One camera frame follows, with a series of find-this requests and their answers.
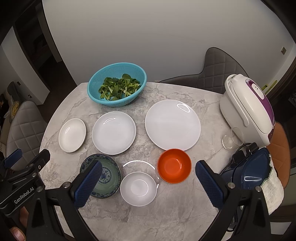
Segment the purple control panel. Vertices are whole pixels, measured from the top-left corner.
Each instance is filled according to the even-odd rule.
[[[255,90],[252,87],[252,84],[257,85],[253,80],[250,79],[246,79],[246,83],[249,86],[249,88],[254,92],[254,94],[257,96],[257,98],[260,100],[261,104],[264,106],[270,121],[272,123],[272,126],[274,126],[274,112],[272,110],[271,104],[269,103],[269,100],[267,99],[267,97],[264,95],[264,99],[261,99],[258,94],[255,92]]]

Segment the rice cooker handle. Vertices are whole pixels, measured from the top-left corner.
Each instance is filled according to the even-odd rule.
[[[230,100],[232,101],[233,105],[235,106],[236,110],[238,111],[240,117],[242,118],[243,122],[244,122],[244,126],[247,127],[249,125],[249,120],[248,117],[246,116],[246,114],[244,113],[243,109],[241,108],[241,106],[239,105],[239,103],[237,102],[236,98],[233,95],[233,92],[230,90],[229,88],[229,82],[230,79],[232,77],[234,77],[236,74],[231,74],[230,76],[227,77],[226,81],[225,81],[225,89],[226,92],[230,98]]]

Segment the rice cooker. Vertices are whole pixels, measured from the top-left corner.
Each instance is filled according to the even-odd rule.
[[[274,113],[259,86],[242,74],[232,74],[225,81],[225,89],[220,109],[230,127],[240,129],[244,143],[268,146],[274,131]]]

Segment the orange bowl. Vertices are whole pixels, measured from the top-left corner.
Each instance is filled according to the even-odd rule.
[[[157,162],[157,170],[168,183],[183,182],[191,172],[191,159],[180,149],[169,149],[162,153]]]

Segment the large white plate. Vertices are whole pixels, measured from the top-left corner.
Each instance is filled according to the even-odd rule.
[[[135,137],[135,122],[128,114],[121,111],[112,111],[102,115],[92,130],[95,147],[107,155],[116,155],[126,151]]]
[[[142,207],[151,203],[157,192],[154,179],[144,172],[132,172],[120,184],[120,193],[130,205]]]
[[[164,150],[191,148],[200,137],[200,120],[194,110],[177,100],[162,100],[147,112],[149,138]]]
[[[79,149],[86,136],[86,127],[81,119],[68,120],[59,131],[59,146],[65,152]]]

